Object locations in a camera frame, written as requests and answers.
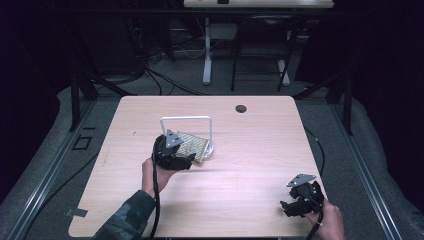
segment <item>table top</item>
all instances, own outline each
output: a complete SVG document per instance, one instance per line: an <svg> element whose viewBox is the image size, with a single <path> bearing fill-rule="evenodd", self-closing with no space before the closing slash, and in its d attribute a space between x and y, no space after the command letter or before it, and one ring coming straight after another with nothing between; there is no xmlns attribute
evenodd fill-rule
<svg viewBox="0 0 424 240"><path fill-rule="evenodd" d="M239 113L237 105L247 111ZM305 218L287 217L286 183L319 177L296 104L285 96L129 96L121 99L69 228L89 237L141 187L141 165L162 129L160 118L210 116L213 155L180 171L161 192L156 237L306 236ZM209 137L202 119L164 122L166 129ZM153 226L154 213L144 235Z"/></svg>
<svg viewBox="0 0 424 240"><path fill-rule="evenodd" d="M218 4L217 0L184 0L185 7L191 8L332 8L332 0L229 0Z"/></svg>

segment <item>cable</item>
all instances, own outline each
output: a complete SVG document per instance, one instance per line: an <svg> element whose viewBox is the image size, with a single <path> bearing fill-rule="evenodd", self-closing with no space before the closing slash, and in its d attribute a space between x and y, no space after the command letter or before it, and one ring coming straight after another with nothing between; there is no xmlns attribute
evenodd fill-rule
<svg viewBox="0 0 424 240"><path fill-rule="evenodd" d="M162 87L160 86L158 80L156 80L156 78L152 74L150 74L150 73L149 73L149 76L153 79L153 81L155 81L156 85L158 85L159 96L162 96Z"/></svg>
<svg viewBox="0 0 424 240"><path fill-rule="evenodd" d="M319 142L318 138L305 126L303 126L303 128L305 129L306 132L308 132L315 140L315 142L317 142L319 148L321 149L321 154L322 154L322 164L321 164L321 169L319 170L319 175L322 176L322 172L324 171L324 166L325 166L325 152L324 152L324 148L322 147L321 143Z"/></svg>
<svg viewBox="0 0 424 240"><path fill-rule="evenodd" d="M150 239L153 240L155 237L156 229L158 227L159 218L160 218L160 197L159 197L159 186L158 186L158 177L157 177L157 162L155 157L156 152L156 143L153 145L153 154L152 154L152 162L153 162L153 190L155 191L155 200L156 200L156 214L155 214L155 222L152 227L152 231L150 233Z"/></svg>
<svg viewBox="0 0 424 240"><path fill-rule="evenodd" d="M198 91L192 90L192 89L190 89L190 88L188 88L188 87L184 86L183 84L178 83L178 82L176 82L176 81L172 80L172 79L171 79L171 78L169 78L168 76L165 76L165 75L163 75L163 74L160 74L160 73L158 73L158 72L156 72L156 71L152 70L152 69L151 69L151 68L149 68L148 66L146 66L146 72L148 72L149 74L154 74L154 75L156 75L156 76L158 76L158 77L162 78L163 80L165 80L165 81L167 81L167 82L169 82L169 83L173 84L175 87L177 87L177 88L179 88L179 89L181 89L181 90L183 90L183 91L186 91L186 92L188 92L188 93L191 93L191 94L194 94L194 95L203 95L203 96L208 95L208 94L206 94L206 93L202 93L202 92L198 92Z"/></svg>
<svg viewBox="0 0 424 240"><path fill-rule="evenodd" d="M68 178L68 180L66 180L62 185L59 186L58 189L56 189L56 191L54 191L52 193L52 195L50 195L49 198L46 199L46 201L44 201L44 203L41 205L40 209L38 209L37 213L35 214L34 218L31 220L31 223L29 224L28 229L26 230L23 239L26 239L26 237L28 236L29 230L31 230L32 225L34 224L35 220L37 219L38 215L40 215L41 211L44 209L44 207L47 206L47 204L53 199L54 196L56 196L56 194L62 190L63 187L65 187L66 184L68 184L72 179L74 179L74 177L76 175L78 175L82 170L84 170L98 155L99 155L98 151L96 154L94 154L93 157L91 157L91 159L84 164L78 171L76 171L74 174L72 174L72 176L70 178Z"/></svg>

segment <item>sleeve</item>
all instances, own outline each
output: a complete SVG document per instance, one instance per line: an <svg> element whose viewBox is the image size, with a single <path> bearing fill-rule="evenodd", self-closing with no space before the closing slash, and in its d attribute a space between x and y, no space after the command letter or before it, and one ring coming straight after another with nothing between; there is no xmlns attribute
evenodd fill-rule
<svg viewBox="0 0 424 240"><path fill-rule="evenodd" d="M139 190L124 202L92 239L140 239L154 208L154 199Z"/></svg>

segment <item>black metal frame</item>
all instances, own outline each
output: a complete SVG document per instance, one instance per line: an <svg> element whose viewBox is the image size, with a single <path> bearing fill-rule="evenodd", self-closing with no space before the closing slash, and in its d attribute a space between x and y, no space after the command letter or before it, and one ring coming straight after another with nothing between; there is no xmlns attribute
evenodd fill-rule
<svg viewBox="0 0 424 240"><path fill-rule="evenodd" d="M51 8L49 9L50 13L53 15L62 18L62 19L73 19L75 16L78 15L103 15L103 16L138 16L138 17L148 17L148 18L169 18L169 17L184 17L184 18L190 18L190 17L202 17L202 18L221 18L221 17L247 17L252 15L297 15L300 17L303 17L305 19L325 19L325 18L337 18L337 19L352 19L352 18L360 18L364 16L369 16L372 12L372 9L369 9L367 11L343 11L343 10L333 10L333 9L287 9L287 8L281 8L281 9L270 9L270 8L205 8L205 9L120 9L120 10L114 10L114 9L72 9L72 8ZM88 46L87 43L83 38L79 38L78 41L74 41L74 44L78 45L85 45ZM87 52L81 54L85 54L85 56L82 56L83 59L87 59L88 62L93 62L92 57L89 56ZM357 59L353 59L349 66L352 64L355 64L355 61L358 61ZM321 83L316 84L310 89L305 90L304 92L298 94L295 96L295 99L302 99L303 97L308 96L309 94L313 93L314 91L320 89L323 86L326 86L336 80L339 82L339 86L335 89L332 89L329 92L329 95L327 95L327 102L328 103L337 103L341 96L343 95L343 92L345 93L344 98L344 109L343 109L343 124L346 129L346 131L349 134L352 134L352 131L350 129L350 116L351 116L351 103L352 103L352 84L353 84L353 76L352 76L352 67L347 67L345 72L341 72L338 77L330 78L327 80L322 81ZM78 90L78 87L83 86L83 89L87 91L83 91L85 96L88 96L89 100L95 100L97 99L97 91L94 89L94 92L92 91L92 86L90 87L90 83L87 83L84 81L84 71L81 74L81 78L74 77L73 83L72 83L72 89L74 91L73 93L73 123L71 130L75 128L75 126L79 123L79 99L77 99L78 95L76 90ZM108 83L105 79L101 78L98 75L98 78L96 79L99 81L100 84L105 85L106 87L112 89L114 92L120 94L121 96L125 95L131 95L130 93L114 86L113 84Z"/></svg>

